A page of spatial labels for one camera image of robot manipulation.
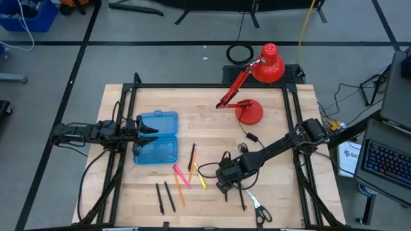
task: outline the lamp base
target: lamp base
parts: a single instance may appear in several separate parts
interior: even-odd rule
[[[243,124],[254,125],[263,118],[263,107],[253,99],[245,100],[249,100],[252,105],[247,108],[236,108],[236,117]]]

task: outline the keyboard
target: keyboard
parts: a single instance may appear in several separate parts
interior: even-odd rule
[[[368,140],[362,168],[411,188],[411,154]]]

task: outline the yellow pencil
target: yellow pencil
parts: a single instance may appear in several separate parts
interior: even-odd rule
[[[198,167],[197,167],[197,164],[194,162],[194,166],[195,166],[195,169],[197,170],[197,173],[198,173],[198,177],[200,178],[200,181],[201,181],[201,184],[203,185],[203,188],[204,189],[207,189],[207,184],[206,184],[206,182],[204,181],[204,179],[203,179],[203,177],[200,175],[200,173],[198,172]]]
[[[175,173],[174,168],[173,168],[173,174],[174,174],[175,184],[177,185],[177,189],[179,190],[181,204],[182,204],[183,207],[185,207],[186,204],[184,203],[184,198],[182,197],[182,193],[181,193],[181,189],[180,189],[180,184],[179,184],[179,179],[177,179],[177,174]]]
[[[197,152],[197,145],[194,147],[194,152],[193,152],[193,160],[191,160],[191,169],[190,169],[190,175],[188,175],[188,183],[191,181],[191,176],[193,175],[193,168],[194,168],[194,160],[195,160],[195,153]]]

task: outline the wooden tabletop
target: wooden tabletop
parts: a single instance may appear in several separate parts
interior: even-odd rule
[[[113,106],[120,98],[121,88],[122,85],[106,86],[98,120],[111,118]],[[261,149],[258,143],[245,137],[234,115],[234,109],[215,109],[216,103],[226,92],[227,89],[140,88],[137,90],[134,117],[154,110],[176,111],[179,114],[177,165],[188,178],[187,166],[193,143],[197,144],[195,162],[199,165],[219,162],[225,151],[230,151],[233,158],[237,157],[240,155],[237,145],[243,142],[247,144],[250,151]],[[303,119],[320,119],[313,86],[298,85],[298,95]],[[295,123],[292,95],[289,96]],[[289,132],[281,89],[240,89],[233,101],[245,98],[259,101],[264,108],[262,120],[256,125],[243,125],[245,131],[257,135],[265,146]],[[128,147],[116,226],[161,227],[164,221],[169,221],[171,227],[256,227],[253,202],[245,192],[243,192],[246,205],[244,212],[237,189],[228,192],[226,203],[224,195],[215,186],[216,179],[206,179],[208,188],[205,190],[195,172],[191,179],[191,189],[187,189],[180,180],[186,202],[186,206],[183,207],[173,178],[172,164],[136,165],[132,161],[131,145]],[[92,145],[87,164],[101,151],[101,146]],[[328,155],[327,146],[319,146],[319,152]],[[85,176],[80,206],[82,216],[86,215],[101,194],[108,157],[109,154],[102,156]],[[257,184],[250,190],[272,215],[273,221],[265,222],[265,228],[303,227],[301,202],[292,158],[292,151],[288,150],[267,161],[261,168]],[[331,162],[319,155],[312,155],[311,161],[318,195],[335,217],[345,223]],[[205,175],[215,175],[215,169],[214,166],[204,168],[202,172]],[[169,185],[176,212],[172,211],[164,181]],[[253,181],[254,177],[250,177],[242,181],[242,186],[245,187]],[[165,215],[160,213],[155,183],[160,185]],[[111,201],[110,197],[107,208],[110,208]],[[309,196],[307,202],[311,222],[315,223]],[[108,221],[108,215],[109,212],[106,212],[105,221]],[[73,221],[78,221],[76,213]]]

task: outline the gray floor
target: gray floor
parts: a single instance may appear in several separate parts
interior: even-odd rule
[[[411,41],[407,0],[380,0],[394,36]],[[138,1],[161,9],[164,17],[111,10],[106,1],[98,14],[90,41],[159,40],[236,40],[242,14],[238,12],[191,12],[181,23],[174,21],[182,10]],[[82,41],[92,7],[87,15],[58,15],[50,32],[35,33],[39,41]],[[306,41],[389,42],[389,38],[370,0],[327,0],[323,24],[314,12],[307,26]],[[252,25],[246,14],[240,40],[298,41],[307,10],[258,13],[261,28]],[[28,40],[25,33],[10,33],[0,28],[1,40]],[[9,50],[0,61],[0,72],[23,73],[29,83],[0,83],[0,99],[10,100],[14,114],[0,133],[0,230],[13,230],[39,163],[49,131],[55,120],[67,80],[76,60],[78,46],[37,46],[31,52]],[[105,84],[132,81],[138,72],[145,83],[220,83],[227,46],[88,46],[78,71],[63,123],[96,120]],[[258,52],[261,46],[255,46]],[[359,85],[390,63],[392,47],[315,47],[304,46],[301,65],[307,83],[314,84],[318,100],[327,107],[333,102],[338,83]],[[296,46],[280,46],[285,63],[295,63]],[[344,87],[339,99],[356,89]],[[378,109],[379,105],[360,118]],[[359,93],[340,104],[334,116],[349,122],[363,109]],[[85,158],[69,150],[53,148],[50,161],[31,210],[26,228],[69,225]],[[348,225],[355,222],[365,205],[365,197],[352,179],[337,176],[338,188]],[[411,209],[379,197],[372,224],[365,228],[410,230]]]

